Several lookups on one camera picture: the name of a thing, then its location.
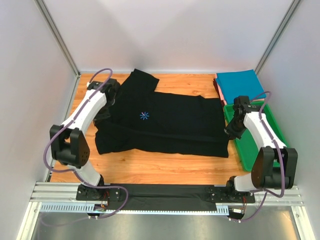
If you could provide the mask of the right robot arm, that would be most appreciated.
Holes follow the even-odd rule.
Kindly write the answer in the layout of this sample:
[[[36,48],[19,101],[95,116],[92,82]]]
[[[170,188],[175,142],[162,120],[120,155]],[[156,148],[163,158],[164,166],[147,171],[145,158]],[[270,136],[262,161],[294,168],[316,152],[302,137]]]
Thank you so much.
[[[238,96],[233,102],[233,118],[224,129],[230,140],[241,139],[249,131],[258,148],[251,172],[231,178],[238,192],[266,192],[282,198],[294,184],[298,153],[287,147],[268,123],[264,107],[252,104],[248,96]]]

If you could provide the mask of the black t-shirt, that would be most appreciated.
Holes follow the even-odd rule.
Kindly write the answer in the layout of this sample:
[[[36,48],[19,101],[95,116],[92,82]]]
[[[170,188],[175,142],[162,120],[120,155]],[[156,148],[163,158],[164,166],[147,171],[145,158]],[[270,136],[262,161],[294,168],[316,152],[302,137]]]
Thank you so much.
[[[133,70],[119,89],[109,117],[95,122],[99,154],[132,149],[228,157],[229,139],[218,98],[157,92],[159,80]]]

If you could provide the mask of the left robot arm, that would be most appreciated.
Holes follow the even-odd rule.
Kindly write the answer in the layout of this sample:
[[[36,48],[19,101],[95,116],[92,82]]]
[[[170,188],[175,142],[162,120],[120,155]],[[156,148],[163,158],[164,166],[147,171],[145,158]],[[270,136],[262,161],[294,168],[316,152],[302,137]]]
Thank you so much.
[[[90,148],[85,135],[97,114],[106,113],[114,104],[119,88],[120,83],[113,78],[107,82],[88,83],[84,98],[75,111],[63,123],[53,125],[49,130],[52,158],[93,188],[99,185],[102,177],[89,160]]]

